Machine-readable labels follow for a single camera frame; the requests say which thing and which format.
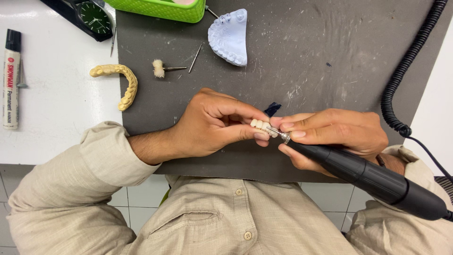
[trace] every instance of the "green container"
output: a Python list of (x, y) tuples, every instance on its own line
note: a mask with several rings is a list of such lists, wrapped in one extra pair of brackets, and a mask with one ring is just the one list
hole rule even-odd
[(158, 17), (162, 19), (197, 23), (204, 15), (206, 0), (195, 0), (179, 5), (170, 0), (104, 0), (117, 10)]

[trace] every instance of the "gray work mat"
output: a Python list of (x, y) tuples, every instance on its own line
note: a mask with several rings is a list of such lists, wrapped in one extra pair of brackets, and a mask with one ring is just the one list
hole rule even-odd
[[(227, 63), (211, 50), (207, 29), (214, 17), (196, 24), (117, 11), (120, 64), (137, 76), (138, 93), (123, 112), (130, 134), (174, 125), (190, 98), (202, 87), (229, 94), (259, 109), (282, 104), (276, 116), (343, 108), (380, 113), (380, 96), (395, 66), (422, 24), (432, 1), (307, 0), (208, 1), (222, 15), (245, 8), (246, 68)], [(428, 81), (453, 13), (448, 3), (426, 45), (407, 72), (394, 102), (397, 117), (410, 124)], [(153, 76), (152, 61), (187, 70)], [(121, 77), (121, 91), (128, 82)], [(403, 142), (382, 122), (390, 144)], [(278, 151), (281, 139), (267, 148), (254, 141), (226, 146), (208, 157), (166, 162), (158, 174), (232, 177), (269, 182), (337, 182), (293, 167)]]

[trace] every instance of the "white tile floor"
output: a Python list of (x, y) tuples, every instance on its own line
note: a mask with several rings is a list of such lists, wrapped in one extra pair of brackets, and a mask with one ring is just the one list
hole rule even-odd
[[(11, 239), (5, 217), (10, 211), (8, 197), (31, 166), (0, 165), (0, 255), (19, 254)], [(325, 212), (341, 231), (348, 232), (352, 217), (365, 208), (371, 196), (351, 184), (299, 183), (302, 190)], [(123, 187), (112, 196), (109, 205), (118, 209), (127, 225), (137, 233), (159, 206), (169, 186), (162, 175), (152, 175), (136, 187)]]

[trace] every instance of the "hand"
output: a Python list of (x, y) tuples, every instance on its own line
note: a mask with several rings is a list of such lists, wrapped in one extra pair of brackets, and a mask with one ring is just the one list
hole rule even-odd
[[(376, 155), (380, 154), (388, 144), (387, 135), (382, 130), (379, 115), (376, 113), (328, 109), (283, 118), (272, 117), (270, 124), (283, 132), (292, 132), (291, 139), (295, 142), (341, 146), (376, 164)], [(280, 144), (279, 150), (289, 156), (298, 169), (308, 169), (333, 176), (319, 164), (285, 144)], [(386, 165), (390, 164), (390, 161), (393, 165), (395, 157), (387, 156), (383, 156)]]
[(240, 140), (254, 138), (265, 147), (269, 144), (269, 134), (250, 126), (254, 118), (269, 122), (255, 107), (202, 88), (190, 100), (176, 125), (128, 139), (138, 158), (150, 165), (174, 158), (207, 156)]

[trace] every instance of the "beige shirt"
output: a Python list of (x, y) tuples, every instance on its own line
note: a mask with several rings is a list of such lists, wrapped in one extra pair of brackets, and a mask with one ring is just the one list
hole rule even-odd
[[(7, 217), (22, 255), (76, 254), (453, 254), (453, 222), (426, 221), (376, 201), (355, 214), (344, 238), (295, 183), (167, 176), (168, 199), (135, 236), (107, 205), (122, 186), (159, 166), (140, 161), (126, 130), (104, 122), (80, 145), (36, 166), (12, 194)], [(402, 146), (405, 176), (440, 196), (431, 171)]]

